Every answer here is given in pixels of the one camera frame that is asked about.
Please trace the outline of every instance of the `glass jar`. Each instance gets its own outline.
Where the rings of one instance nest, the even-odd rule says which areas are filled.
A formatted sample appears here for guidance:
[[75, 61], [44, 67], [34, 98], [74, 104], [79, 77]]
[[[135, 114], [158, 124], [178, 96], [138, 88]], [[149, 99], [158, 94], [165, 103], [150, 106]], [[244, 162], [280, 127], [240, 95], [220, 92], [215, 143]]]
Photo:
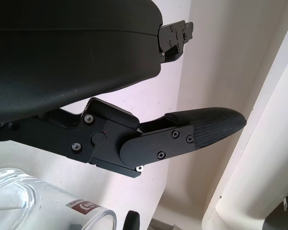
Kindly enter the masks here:
[[19, 169], [0, 169], [0, 230], [115, 230], [113, 211]]

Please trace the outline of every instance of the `plastic handle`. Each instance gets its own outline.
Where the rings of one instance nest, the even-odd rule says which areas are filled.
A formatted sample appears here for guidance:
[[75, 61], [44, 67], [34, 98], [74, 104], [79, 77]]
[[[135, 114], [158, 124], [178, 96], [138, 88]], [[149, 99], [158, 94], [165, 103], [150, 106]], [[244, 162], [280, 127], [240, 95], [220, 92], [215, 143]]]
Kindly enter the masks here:
[[134, 211], [129, 211], [123, 230], [140, 230], [140, 214]]

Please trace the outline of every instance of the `screw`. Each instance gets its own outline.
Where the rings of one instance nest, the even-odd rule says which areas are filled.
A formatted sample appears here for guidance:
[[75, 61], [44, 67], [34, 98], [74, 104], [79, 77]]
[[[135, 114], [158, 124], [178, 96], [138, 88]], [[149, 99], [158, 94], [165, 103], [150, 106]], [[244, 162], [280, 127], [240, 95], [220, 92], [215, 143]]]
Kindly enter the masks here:
[[79, 151], [81, 149], [81, 145], [79, 143], [72, 144], [72, 150]]
[[158, 154], [157, 154], [157, 158], [159, 160], [162, 160], [165, 158], [165, 152], [164, 151], [160, 151]]
[[177, 137], [179, 137], [179, 131], [178, 130], [173, 130], [172, 138], [177, 138]]
[[194, 141], [193, 135], [188, 135], [188, 136], [187, 136], [187, 142], [188, 142], [188, 143], [192, 143], [193, 141]]
[[88, 124], [92, 123], [94, 121], [94, 118], [92, 115], [88, 114], [88, 115], [85, 115], [84, 117], [84, 121]]
[[136, 167], [135, 169], [136, 169], [136, 171], [138, 171], [138, 172], [142, 172], [142, 171], [144, 170], [144, 166], [141, 165], [141, 166]]

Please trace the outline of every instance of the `black screw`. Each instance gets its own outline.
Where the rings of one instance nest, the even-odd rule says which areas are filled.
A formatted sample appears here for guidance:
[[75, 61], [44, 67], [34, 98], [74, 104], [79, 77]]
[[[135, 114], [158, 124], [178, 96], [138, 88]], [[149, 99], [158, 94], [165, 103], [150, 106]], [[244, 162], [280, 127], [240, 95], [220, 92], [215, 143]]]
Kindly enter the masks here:
[[179, 137], [179, 131], [178, 130], [173, 130], [172, 138], [177, 138], [177, 137]]
[[81, 149], [81, 144], [79, 143], [73, 143], [72, 144], [72, 150], [79, 151]]
[[90, 115], [90, 114], [85, 115], [85, 117], [84, 117], [84, 122], [86, 122], [87, 124], [90, 124], [90, 123], [92, 123], [93, 121], [94, 121], [94, 118], [93, 118], [92, 115]]
[[165, 152], [164, 151], [160, 151], [158, 154], [157, 154], [157, 158], [159, 160], [162, 160], [165, 158]]
[[192, 143], [193, 141], [194, 141], [193, 135], [188, 135], [188, 136], [187, 136], [187, 142], [188, 142], [188, 143]]

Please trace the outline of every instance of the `red logo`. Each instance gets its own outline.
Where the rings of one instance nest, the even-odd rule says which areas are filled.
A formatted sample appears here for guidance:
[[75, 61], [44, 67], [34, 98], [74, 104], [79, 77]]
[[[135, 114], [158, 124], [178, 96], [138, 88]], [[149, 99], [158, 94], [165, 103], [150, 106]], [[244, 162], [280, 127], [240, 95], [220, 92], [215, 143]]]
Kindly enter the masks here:
[[86, 200], [83, 200], [83, 199], [79, 199], [79, 200], [74, 200], [70, 203], [68, 203], [66, 205], [67, 207], [70, 207], [82, 214], [87, 214], [89, 213], [90, 211], [94, 210], [95, 208], [97, 207], [100, 207], [99, 205], [97, 204], [94, 204], [90, 201], [86, 201]]

